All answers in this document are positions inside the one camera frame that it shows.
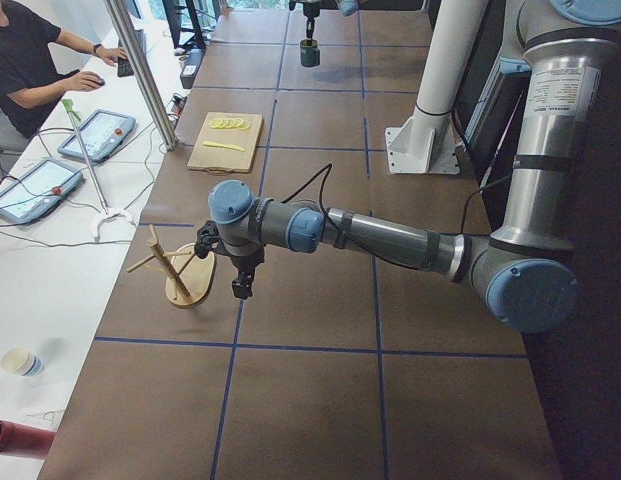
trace white paper cup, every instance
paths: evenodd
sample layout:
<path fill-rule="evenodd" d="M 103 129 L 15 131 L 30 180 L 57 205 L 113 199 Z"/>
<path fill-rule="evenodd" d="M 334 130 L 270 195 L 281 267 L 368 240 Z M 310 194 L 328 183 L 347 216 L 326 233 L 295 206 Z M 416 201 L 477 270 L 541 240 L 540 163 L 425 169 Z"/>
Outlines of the white paper cup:
<path fill-rule="evenodd" d="M 6 372 L 33 377 L 43 370 L 43 363 L 39 357 L 25 348 L 13 348 L 1 359 L 1 368 Z"/>

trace red cylinder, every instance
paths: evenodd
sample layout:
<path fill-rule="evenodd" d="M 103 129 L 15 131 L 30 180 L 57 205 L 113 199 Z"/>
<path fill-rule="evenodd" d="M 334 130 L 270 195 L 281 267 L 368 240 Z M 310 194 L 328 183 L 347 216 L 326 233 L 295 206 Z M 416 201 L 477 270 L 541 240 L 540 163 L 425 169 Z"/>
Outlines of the red cylinder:
<path fill-rule="evenodd" d="M 0 453 L 15 457 L 45 458 L 54 432 L 0 420 Z"/>

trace round wooden base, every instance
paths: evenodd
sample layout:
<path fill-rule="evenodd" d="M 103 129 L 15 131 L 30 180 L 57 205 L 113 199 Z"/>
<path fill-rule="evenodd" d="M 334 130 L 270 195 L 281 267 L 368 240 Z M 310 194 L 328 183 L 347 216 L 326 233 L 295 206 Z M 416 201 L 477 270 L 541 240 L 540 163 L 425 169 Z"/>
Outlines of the round wooden base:
<path fill-rule="evenodd" d="M 189 243 L 180 247 L 178 253 L 193 253 L 194 243 Z M 205 259 L 190 255 L 177 255 L 171 258 L 170 263 L 179 272 L 184 265 L 185 269 L 179 277 L 190 292 L 189 296 L 184 296 L 177 289 L 171 278 L 166 280 L 166 297 L 175 307 L 191 308 L 203 301 L 210 290 L 212 275 L 214 274 L 215 255 L 210 252 Z"/>

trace label sticker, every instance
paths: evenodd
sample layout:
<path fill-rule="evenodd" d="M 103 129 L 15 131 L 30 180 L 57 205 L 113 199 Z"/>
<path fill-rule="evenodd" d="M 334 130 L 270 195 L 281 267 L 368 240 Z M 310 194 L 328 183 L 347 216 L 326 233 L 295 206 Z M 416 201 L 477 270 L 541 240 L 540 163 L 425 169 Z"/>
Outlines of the label sticker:
<path fill-rule="evenodd" d="M 530 79 L 524 117 L 562 115 L 584 122 L 599 86 L 596 68 L 556 68 Z"/>

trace wooden cutting board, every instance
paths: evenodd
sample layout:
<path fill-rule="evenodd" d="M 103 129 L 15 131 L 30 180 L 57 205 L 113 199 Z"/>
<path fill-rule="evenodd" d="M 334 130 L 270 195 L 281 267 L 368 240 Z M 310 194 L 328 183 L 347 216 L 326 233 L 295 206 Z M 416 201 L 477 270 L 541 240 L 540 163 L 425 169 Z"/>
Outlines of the wooden cutting board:
<path fill-rule="evenodd" d="M 214 119 L 242 119 L 250 122 L 250 128 L 213 128 L 224 121 L 214 121 Z M 203 121 L 203 127 L 197 137 L 188 168 L 190 170 L 216 170 L 249 172 L 254 160 L 254 152 L 257 148 L 257 140 L 263 125 L 263 117 L 253 113 L 226 113 L 209 112 Z M 212 147 L 204 145 L 204 141 L 216 142 L 224 145 L 236 145 L 244 148 L 244 151 L 231 150 L 228 148 Z"/>

